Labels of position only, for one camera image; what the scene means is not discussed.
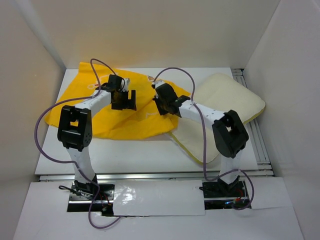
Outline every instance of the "beige cushion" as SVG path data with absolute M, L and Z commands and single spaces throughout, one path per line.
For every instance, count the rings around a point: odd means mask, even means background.
M 228 112 L 234 110 L 243 123 L 248 123 L 263 112 L 265 102 L 252 91 L 223 73 L 208 77 L 195 89 L 194 100 L 209 108 Z M 219 154 L 213 130 L 206 129 L 207 163 Z M 200 123 L 180 118 L 177 129 L 170 133 L 172 139 L 196 162 L 203 163 L 203 131 Z

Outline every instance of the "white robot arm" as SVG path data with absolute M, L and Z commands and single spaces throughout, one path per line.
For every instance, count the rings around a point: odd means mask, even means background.
M 128 78 L 110 75 L 108 82 L 101 86 L 99 95 L 97 95 L 99 90 L 96 89 L 92 98 L 75 106 L 65 105 L 61 110 L 58 140 L 67 148 L 71 159 L 78 163 L 84 175 L 95 183 L 97 183 L 97 176 L 91 166 L 88 147 L 93 135 L 92 118 L 110 104 L 114 110 L 136 110 L 136 91 L 131 91 L 131 99 L 129 99 L 129 83 Z M 95 186 L 79 173 L 75 165 L 73 167 L 76 191 L 93 194 Z
M 152 87 L 156 91 L 153 100 L 161 115 L 170 113 L 180 118 L 202 122 L 198 110 L 188 96 L 178 97 L 174 89 L 162 80 L 154 82 Z M 233 110 L 223 112 L 198 103 L 196 105 L 202 112 L 205 127 L 213 131 L 216 148 L 222 154 L 220 175 L 238 169 L 241 150 L 245 148 L 249 139 L 238 114 Z M 238 181 L 239 173 L 233 172 L 220 179 L 231 187 Z

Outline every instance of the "black bracket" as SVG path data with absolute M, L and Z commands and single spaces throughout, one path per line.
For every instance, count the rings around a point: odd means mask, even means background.
M 190 100 L 190 97 L 185 95 L 178 97 L 174 88 L 168 83 L 158 86 L 155 91 L 158 97 L 155 96 L 153 100 L 158 108 L 159 114 L 165 115 L 170 113 L 181 118 L 179 107 L 181 107 L 183 102 Z
M 224 113 L 221 119 L 215 120 L 212 129 L 216 148 L 227 158 L 235 158 L 249 140 L 245 126 L 233 110 Z
M 136 90 L 131 90 L 131 99 L 129 99 L 129 91 L 122 91 L 122 82 L 125 80 L 118 75 L 109 75 L 108 82 L 101 85 L 101 90 L 111 93 L 111 109 L 137 110 L 136 107 Z
M 61 109 L 58 140 L 67 149 L 82 151 L 92 140 L 91 110 L 65 105 Z

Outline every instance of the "cable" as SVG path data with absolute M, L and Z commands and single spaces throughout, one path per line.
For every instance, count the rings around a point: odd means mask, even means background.
M 103 194 L 104 194 L 105 199 L 106 199 L 107 202 L 108 202 L 108 205 L 110 205 L 110 201 L 109 201 L 109 198 L 108 198 L 107 194 L 105 194 L 105 193 L 103 193 Z
M 97 61 L 103 65 L 105 65 L 107 68 L 109 68 L 115 75 L 117 75 L 115 73 L 115 71 L 107 64 L 105 64 L 104 62 L 96 59 L 96 58 L 92 58 L 90 59 L 90 65 L 91 65 L 91 68 L 94 72 L 94 75 L 96 77 L 96 80 L 99 84 L 99 87 L 98 87 L 98 92 L 93 96 L 93 97 L 96 97 L 100 94 L 100 91 L 101 91 L 101 83 L 100 83 L 100 79 L 99 79 L 99 76 L 96 72 L 96 69 L 93 65 L 93 61 Z M 92 222 L 92 219 L 91 219 L 91 209 L 92 209 L 92 206 L 93 206 L 93 203 L 94 201 L 96 200 L 99 192 L 100 192 L 100 186 L 99 184 L 97 184 L 96 182 L 90 180 L 84 173 L 83 171 L 80 169 L 78 163 L 76 161 L 61 161 L 61 160 L 57 160 L 51 156 L 49 156 L 48 154 L 45 153 L 45 151 L 42 149 L 42 147 L 40 146 L 40 143 L 39 143 L 39 139 L 38 139 L 38 128 L 39 128 L 39 124 L 40 124 L 40 121 L 42 120 L 42 118 L 53 108 L 55 108 L 56 106 L 59 106 L 61 104 L 64 104 L 64 103 L 67 103 L 67 102 L 71 102 L 71 101 L 76 101 L 76 100 L 85 100 L 85 99 L 90 99 L 92 98 L 92 96 L 83 96 L 83 97 L 76 97 L 76 98 L 71 98 L 71 99 L 67 99 L 67 100 L 63 100 L 63 101 L 60 101 L 60 102 L 57 102 L 55 104 L 53 104 L 52 106 L 48 107 L 38 118 L 38 120 L 36 121 L 36 124 L 35 124 L 35 127 L 34 127 L 34 133 L 33 133 L 33 137 L 34 137 L 34 142 L 35 142 L 35 145 L 36 147 L 38 148 L 39 152 L 45 156 L 47 159 L 55 162 L 55 163 L 58 163 L 58 164 L 74 164 L 77 168 L 77 170 L 79 171 L 79 173 L 81 174 L 81 176 L 86 179 L 89 183 L 97 186 L 97 192 L 96 194 L 94 195 L 91 203 L 90 203 L 90 206 L 89 206 L 89 210 L 88 210 L 88 220 L 89 220 L 89 223 L 91 224 L 92 227 L 96 228 L 96 229 L 106 229 L 106 228 L 109 228 L 111 227 L 112 225 L 114 225 L 116 222 L 118 222 L 121 218 L 121 216 L 119 216 L 116 220 L 114 220 L 113 222 L 111 222 L 110 224 L 106 225 L 106 226 L 96 226 L 93 222 Z
M 207 176 L 207 133 L 206 133 L 206 125 L 205 125 L 205 119 L 204 119 L 204 116 L 200 110 L 200 108 L 197 106 L 197 104 L 194 102 L 194 95 L 195 95 L 195 90 L 196 90 L 196 84 L 195 84 L 195 80 L 193 79 L 193 77 L 190 75 L 190 73 L 188 73 L 186 70 L 183 70 L 179 67 L 167 67 L 165 69 L 163 69 L 162 71 L 160 71 L 157 76 L 154 78 L 153 82 L 155 82 L 157 80 L 157 78 L 160 76 L 160 74 L 162 74 L 164 71 L 167 71 L 167 70 L 170 70 L 170 69 L 175 69 L 175 70 L 179 70 L 179 71 L 182 71 L 184 72 L 185 74 L 187 74 L 189 76 L 189 78 L 191 79 L 192 81 L 192 93 L 191 93 L 191 101 L 194 105 L 194 107 L 196 108 L 196 110 L 198 111 L 199 115 L 200 115 L 200 119 L 201 119 L 201 125 L 202 125 L 202 134 L 203 134 L 203 175 L 204 175 L 204 179 L 208 182 L 213 182 L 213 181 L 216 181 L 217 179 L 225 176 L 225 175 L 228 175 L 230 173 L 233 173 L 233 172 L 242 172 L 244 174 L 244 176 L 248 179 L 250 185 L 251 185 L 251 188 L 252 188 L 252 196 L 251 196 L 251 199 L 249 201 L 249 203 L 244 206 L 244 207 L 241 207 L 241 208 L 235 208 L 234 206 L 232 206 L 233 209 L 235 210 L 243 210 L 243 209 L 246 209 L 248 207 L 250 207 L 252 201 L 254 200 L 254 196 L 255 196 L 255 188 L 254 188 L 254 185 L 250 179 L 250 177 L 241 169 L 233 169 L 233 170 L 230 170 L 230 171 L 227 171 L 217 177 L 214 177 L 213 179 L 209 179 L 208 176 Z

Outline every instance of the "yellow cloth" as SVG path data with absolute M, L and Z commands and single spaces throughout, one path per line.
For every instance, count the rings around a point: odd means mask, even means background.
M 105 66 L 95 64 L 94 68 L 99 76 L 101 84 L 108 81 L 109 74 L 112 72 Z M 141 140 L 155 135 L 169 132 L 178 126 L 178 117 L 171 114 L 159 115 L 157 106 L 152 98 L 155 90 L 151 87 L 152 77 L 136 72 L 115 69 L 117 75 L 122 78 L 129 78 L 129 90 L 136 90 L 136 108 L 112 110 L 111 105 L 104 107 L 92 119 L 93 136 L 103 139 L 113 140 Z M 189 92 L 170 84 L 178 96 L 189 96 Z M 89 63 L 81 62 L 79 72 L 72 83 L 65 90 L 58 102 L 90 96 L 97 87 L 97 79 Z M 75 105 L 79 101 L 67 102 L 66 105 Z M 46 117 L 47 124 L 59 126 L 61 108 L 64 104 L 55 107 Z

